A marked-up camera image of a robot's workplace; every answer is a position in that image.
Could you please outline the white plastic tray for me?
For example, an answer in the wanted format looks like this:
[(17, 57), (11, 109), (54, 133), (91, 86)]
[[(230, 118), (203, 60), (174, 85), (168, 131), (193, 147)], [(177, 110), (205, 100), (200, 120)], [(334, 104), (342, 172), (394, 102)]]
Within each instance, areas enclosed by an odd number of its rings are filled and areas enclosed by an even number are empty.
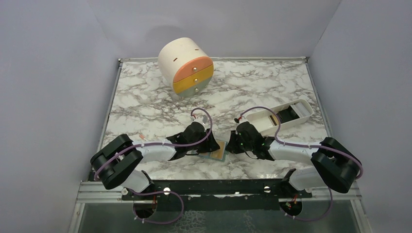
[(268, 110), (251, 113), (246, 116), (247, 121), (255, 126), (257, 131), (263, 136), (274, 135), (278, 126), (281, 129), (288, 129), (306, 122), (313, 114), (314, 110), (304, 99), (294, 100), (288, 103), (273, 107), (272, 114)]

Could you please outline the green card holder wallet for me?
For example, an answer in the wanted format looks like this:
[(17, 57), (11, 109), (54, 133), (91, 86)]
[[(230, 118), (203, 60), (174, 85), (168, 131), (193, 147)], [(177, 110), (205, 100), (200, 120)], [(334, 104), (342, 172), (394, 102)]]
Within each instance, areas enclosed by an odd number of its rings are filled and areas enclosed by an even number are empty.
[(226, 156), (229, 154), (229, 152), (225, 150), (228, 142), (217, 140), (217, 143), (220, 146), (219, 150), (214, 151), (214, 152), (200, 153), (198, 156), (205, 158), (205, 159), (215, 160), (218, 162), (224, 162), (226, 160)]

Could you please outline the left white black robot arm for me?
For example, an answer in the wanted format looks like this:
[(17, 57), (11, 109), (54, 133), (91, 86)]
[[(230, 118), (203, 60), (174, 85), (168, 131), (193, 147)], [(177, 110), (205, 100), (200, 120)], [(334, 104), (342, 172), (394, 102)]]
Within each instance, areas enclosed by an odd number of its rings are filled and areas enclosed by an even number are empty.
[(173, 161), (185, 156), (215, 152), (220, 149), (211, 129), (193, 122), (183, 132), (166, 137), (162, 141), (146, 141), (135, 144), (126, 134), (121, 134), (98, 151), (90, 159), (95, 178), (100, 179), (107, 190), (118, 186), (131, 188), (140, 199), (152, 195), (152, 180), (136, 167), (141, 162)]

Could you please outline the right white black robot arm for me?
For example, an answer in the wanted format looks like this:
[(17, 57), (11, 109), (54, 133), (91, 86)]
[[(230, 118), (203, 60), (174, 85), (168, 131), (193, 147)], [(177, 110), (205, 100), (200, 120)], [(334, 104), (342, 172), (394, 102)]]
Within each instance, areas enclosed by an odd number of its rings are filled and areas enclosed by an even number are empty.
[(363, 174), (360, 160), (332, 137), (321, 142), (298, 144), (281, 141), (275, 136), (263, 136), (249, 122), (231, 131), (226, 151), (232, 154), (251, 152), (261, 160), (286, 160), (310, 165), (292, 169), (280, 185), (281, 193), (291, 198), (299, 191), (327, 186), (348, 193), (353, 182)]

